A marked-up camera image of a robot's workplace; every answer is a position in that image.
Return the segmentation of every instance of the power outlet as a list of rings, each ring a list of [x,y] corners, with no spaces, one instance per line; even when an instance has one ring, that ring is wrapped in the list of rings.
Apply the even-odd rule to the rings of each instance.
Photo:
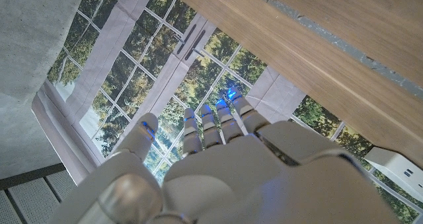
[[[373,147],[364,159],[413,198],[423,202],[423,170],[404,156]]]

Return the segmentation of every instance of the metal grating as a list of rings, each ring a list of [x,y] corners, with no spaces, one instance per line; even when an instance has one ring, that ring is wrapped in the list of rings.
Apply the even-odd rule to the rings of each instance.
[[[22,224],[3,190],[0,191],[0,224]]]
[[[47,223],[59,205],[43,178],[9,188],[28,223]]]
[[[76,187],[74,181],[69,176],[66,170],[51,174],[46,177],[48,182],[52,185],[52,188],[59,196],[60,201],[63,201],[67,195],[69,195],[74,187]]]

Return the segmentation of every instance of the blue led light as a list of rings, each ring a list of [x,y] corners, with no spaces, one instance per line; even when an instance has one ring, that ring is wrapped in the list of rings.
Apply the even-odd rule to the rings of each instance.
[[[229,99],[232,99],[232,97],[237,94],[237,92],[233,91],[232,93],[229,93],[227,96],[229,97]]]
[[[219,103],[224,103],[224,104],[225,104],[225,100],[224,100],[223,98],[219,99],[219,100],[216,102],[216,106],[217,106]]]
[[[191,118],[194,118],[194,116],[191,116],[191,117],[189,117],[189,118],[185,118],[185,119],[184,119],[184,122],[188,121],[188,119],[191,119]]]

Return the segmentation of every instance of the window handle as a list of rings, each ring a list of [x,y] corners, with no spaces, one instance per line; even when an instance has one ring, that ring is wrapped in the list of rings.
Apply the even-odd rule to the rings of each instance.
[[[185,44],[185,41],[178,34],[173,34],[173,37],[176,38],[179,42],[182,42],[182,45]]]
[[[194,24],[194,26],[192,26],[190,32],[188,33],[188,35],[186,35],[185,41],[182,41],[182,38],[177,38],[178,41],[182,42],[182,45],[180,45],[178,51],[177,51],[177,55],[179,55],[179,53],[182,51],[183,47],[185,46],[185,43],[188,41],[188,39],[190,39],[190,36],[192,34],[192,32],[194,31],[194,29],[197,27],[197,24]]]
[[[192,48],[191,49],[193,52],[196,52],[198,55],[200,55],[201,57],[204,57],[204,55],[201,53],[201,51],[197,50],[196,48]]]
[[[185,56],[185,60],[188,60],[188,58],[191,56],[192,52],[196,52],[197,54],[199,54],[200,56],[204,57],[204,55],[198,51],[196,49],[198,43],[200,43],[200,40],[203,38],[204,34],[206,33],[206,30],[201,31],[199,37],[197,38],[197,40],[193,43],[191,50],[186,54]]]

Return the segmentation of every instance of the window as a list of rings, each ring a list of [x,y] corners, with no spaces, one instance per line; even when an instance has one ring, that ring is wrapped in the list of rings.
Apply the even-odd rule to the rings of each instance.
[[[335,141],[339,146],[351,152],[370,173],[376,190],[402,223],[413,223],[416,218],[423,215],[422,202],[407,194],[392,180],[389,180],[364,160],[365,155],[371,150],[373,144],[353,128],[341,122],[335,115],[331,114],[312,98],[309,96],[304,98],[293,113],[290,121],[313,130],[331,141]]]

